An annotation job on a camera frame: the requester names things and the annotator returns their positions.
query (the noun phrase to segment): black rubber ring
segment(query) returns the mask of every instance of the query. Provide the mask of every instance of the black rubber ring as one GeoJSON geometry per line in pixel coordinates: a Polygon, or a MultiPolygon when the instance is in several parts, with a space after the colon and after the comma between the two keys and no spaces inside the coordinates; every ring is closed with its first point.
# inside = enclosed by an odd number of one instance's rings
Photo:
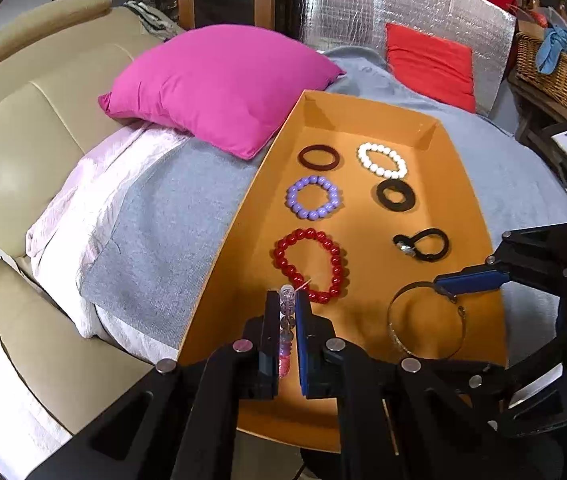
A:
{"type": "Polygon", "coordinates": [[[397,244],[407,245],[415,253],[415,258],[417,260],[421,260],[422,262],[430,262],[430,263],[438,262],[444,256],[446,256],[446,254],[448,254],[448,251],[450,250],[450,238],[448,238],[448,235],[444,233],[441,229],[438,229],[436,227],[431,227],[430,229],[424,229],[423,231],[420,231],[419,233],[414,235],[412,238],[406,235],[396,235],[392,239],[392,242],[395,245],[397,244]],[[419,249],[417,249],[416,243],[421,238],[425,238],[427,236],[438,236],[439,238],[441,238],[441,241],[443,242],[443,249],[441,249],[441,251],[439,251],[438,253],[434,253],[434,254],[422,253],[419,249]]]}
{"type": "Polygon", "coordinates": [[[377,198],[379,202],[381,202],[381,205],[391,211],[408,211],[414,208],[416,200],[415,192],[412,191],[412,188],[403,180],[396,178],[384,180],[377,186],[377,198]],[[387,189],[401,193],[404,196],[403,202],[393,202],[389,200],[384,193],[387,189]]]}
{"type": "Polygon", "coordinates": [[[304,168],[308,168],[309,170],[330,171],[334,170],[339,165],[341,156],[339,155],[339,152],[331,146],[327,146],[326,144],[313,144],[312,146],[306,146],[302,149],[299,152],[299,155],[297,155],[297,160],[299,160],[299,163],[304,168]],[[308,162],[305,158],[305,155],[308,152],[326,152],[332,155],[335,160],[333,160],[330,164],[313,164],[312,162],[308,162]]]}

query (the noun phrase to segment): reflective foil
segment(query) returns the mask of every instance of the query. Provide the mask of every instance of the reflective foil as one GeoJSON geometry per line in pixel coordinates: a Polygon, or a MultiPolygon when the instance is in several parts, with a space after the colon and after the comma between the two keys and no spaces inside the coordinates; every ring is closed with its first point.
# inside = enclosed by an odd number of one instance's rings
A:
{"type": "Polygon", "coordinates": [[[515,17],[486,0],[301,0],[301,40],[318,50],[354,44],[386,57],[386,23],[457,41],[473,52],[477,112],[499,90],[515,17]]]}

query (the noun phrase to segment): bracelet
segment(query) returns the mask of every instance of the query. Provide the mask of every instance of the bracelet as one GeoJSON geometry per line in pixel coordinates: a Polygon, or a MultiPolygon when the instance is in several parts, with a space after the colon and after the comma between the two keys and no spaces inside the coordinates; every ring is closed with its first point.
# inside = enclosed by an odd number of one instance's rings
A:
{"type": "Polygon", "coordinates": [[[395,150],[389,148],[388,146],[384,146],[383,144],[371,144],[370,142],[365,142],[364,144],[359,146],[358,157],[359,161],[361,161],[361,165],[366,168],[366,170],[371,171],[377,176],[398,179],[404,178],[407,175],[406,161],[403,160],[403,158],[401,158],[401,155],[395,150]],[[385,168],[382,168],[381,166],[373,163],[368,156],[369,150],[371,152],[378,152],[383,153],[384,155],[388,155],[392,160],[394,160],[395,164],[397,164],[397,171],[386,170],[385,168]]]}
{"type": "Polygon", "coordinates": [[[327,146],[326,144],[313,144],[312,146],[306,146],[304,149],[302,149],[299,152],[299,155],[297,155],[297,160],[299,160],[299,163],[304,168],[308,168],[309,170],[330,171],[334,170],[339,165],[341,156],[339,156],[339,153],[333,147],[327,146]],[[332,155],[335,160],[333,160],[330,164],[313,164],[312,162],[308,162],[308,160],[306,160],[305,155],[308,152],[326,152],[332,155]]]}
{"type": "MultiPolygon", "coordinates": [[[[403,352],[406,352],[406,354],[412,355],[414,357],[419,357],[419,356],[416,355],[415,353],[411,352],[410,350],[408,350],[406,345],[404,345],[401,342],[401,340],[399,339],[399,336],[395,332],[395,329],[392,326],[392,322],[390,320],[390,311],[392,309],[393,303],[397,300],[398,297],[401,296],[401,294],[403,294],[404,292],[407,292],[409,290],[412,290],[414,288],[419,288],[421,286],[426,286],[428,288],[432,288],[437,294],[444,296],[445,298],[448,298],[448,300],[451,303],[457,304],[457,296],[455,294],[451,294],[450,292],[445,290],[442,286],[437,285],[436,283],[433,283],[433,282],[408,283],[406,286],[403,286],[402,288],[400,288],[400,290],[395,294],[394,298],[392,298],[392,301],[390,301],[390,304],[388,305],[388,313],[387,313],[388,332],[390,333],[390,337],[392,338],[394,343],[403,352]]],[[[454,356],[461,349],[461,347],[463,346],[463,342],[466,338],[466,309],[462,305],[458,305],[457,306],[457,314],[459,314],[459,318],[461,319],[461,340],[460,340],[457,348],[455,348],[454,352],[452,352],[451,354],[449,354],[446,357],[442,357],[441,359],[450,359],[452,356],[454,356]]]]}
{"type": "Polygon", "coordinates": [[[438,260],[441,260],[444,256],[446,256],[446,254],[448,254],[448,251],[450,250],[450,238],[448,238],[448,235],[441,229],[438,229],[436,227],[424,229],[423,231],[420,231],[419,233],[414,235],[412,238],[406,235],[396,235],[392,239],[392,242],[397,246],[397,248],[399,248],[402,253],[407,254],[408,256],[412,256],[422,262],[438,262],[438,260]],[[438,236],[439,238],[441,238],[441,241],[443,242],[443,249],[441,249],[441,251],[439,251],[438,253],[422,253],[419,249],[417,249],[416,243],[421,238],[425,238],[427,236],[438,236]]]}
{"type": "Polygon", "coordinates": [[[339,189],[337,186],[332,184],[325,176],[304,176],[300,178],[297,182],[292,184],[288,188],[288,194],[286,195],[285,204],[290,208],[290,210],[301,218],[302,220],[319,220],[319,218],[326,217],[329,213],[333,212],[337,207],[339,207],[341,201],[339,200],[339,189]],[[304,187],[309,184],[314,184],[315,186],[321,186],[327,191],[327,202],[316,209],[311,209],[308,211],[304,209],[303,206],[297,202],[297,193],[301,191],[304,187]]]}
{"type": "Polygon", "coordinates": [[[409,211],[414,208],[416,202],[415,192],[407,184],[407,182],[403,180],[393,180],[391,178],[379,183],[377,186],[377,198],[379,199],[379,202],[381,202],[381,205],[391,211],[409,211]],[[392,200],[389,200],[384,193],[387,189],[401,193],[404,196],[403,202],[393,202],[392,200]]]}
{"type": "Polygon", "coordinates": [[[339,245],[328,238],[328,236],[323,231],[315,231],[313,228],[309,229],[295,229],[288,236],[277,240],[276,248],[273,253],[275,258],[275,267],[281,269],[283,275],[288,277],[292,285],[297,289],[301,288],[308,292],[308,299],[316,303],[327,303],[332,298],[336,298],[341,294],[341,285],[343,283],[343,263],[340,256],[341,248],[339,245]],[[294,265],[288,263],[285,258],[285,250],[291,246],[295,245],[297,241],[304,240],[317,240],[320,245],[330,253],[330,264],[332,264],[332,280],[330,288],[326,291],[313,290],[310,288],[308,282],[304,276],[297,272],[297,268],[294,265]]]}

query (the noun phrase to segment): blue cloth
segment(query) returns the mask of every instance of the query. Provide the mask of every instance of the blue cloth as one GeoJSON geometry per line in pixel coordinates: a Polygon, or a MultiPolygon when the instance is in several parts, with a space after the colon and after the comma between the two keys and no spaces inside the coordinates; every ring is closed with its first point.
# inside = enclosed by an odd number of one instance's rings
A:
{"type": "Polygon", "coordinates": [[[537,70],[542,74],[552,74],[563,50],[567,50],[567,32],[558,27],[547,28],[543,43],[534,59],[537,70]]]}

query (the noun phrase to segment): orange tray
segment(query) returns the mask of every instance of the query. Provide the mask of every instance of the orange tray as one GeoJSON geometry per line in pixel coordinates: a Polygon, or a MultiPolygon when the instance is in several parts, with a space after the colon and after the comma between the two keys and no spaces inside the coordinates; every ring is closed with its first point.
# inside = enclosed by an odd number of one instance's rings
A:
{"type": "MultiPolygon", "coordinates": [[[[387,156],[369,155],[373,162],[392,168],[387,156]]],[[[318,164],[331,160],[320,161],[321,156],[327,157],[314,152],[308,159],[318,164]]],[[[308,186],[300,192],[299,201],[314,208],[326,201],[326,192],[308,186]]],[[[338,336],[375,358],[393,362],[401,354],[388,336],[386,317],[396,291],[406,283],[482,263],[492,251],[468,176],[438,120],[365,99],[306,91],[273,142],[228,230],[180,350],[181,364],[205,359],[218,346],[240,337],[246,319],[263,314],[266,291],[287,283],[273,266],[275,242],[296,228],[308,227],[324,230],[340,244],[348,270],[342,296],[325,305],[313,303],[313,312],[329,318],[338,336]],[[406,181],[417,196],[410,211],[389,211],[377,201],[375,190],[383,179],[365,170],[357,158],[357,148],[368,141],[391,146],[406,160],[406,181]],[[322,174],[339,187],[342,205],[316,222],[298,219],[284,203],[288,187],[302,176],[317,173],[297,161],[299,151],[309,144],[328,144],[341,155],[339,166],[322,174]],[[438,262],[419,262],[392,243],[395,234],[413,236],[429,227],[443,229],[451,240],[448,256],[438,262]]],[[[436,241],[429,247],[431,242],[419,242],[423,243],[420,248],[436,252],[436,241]]],[[[318,243],[298,242],[286,251],[286,257],[312,278],[315,288],[327,290],[331,266],[318,243]]],[[[402,341],[422,356],[439,357],[454,350],[461,335],[455,307],[429,289],[405,296],[407,300],[402,297],[393,308],[393,323],[402,341]]],[[[455,358],[505,364],[500,293],[462,299],[467,335],[455,358]]],[[[242,402],[240,429],[293,446],[339,450],[336,402],[304,399],[294,345],[291,363],[275,401],[242,402]]]]}

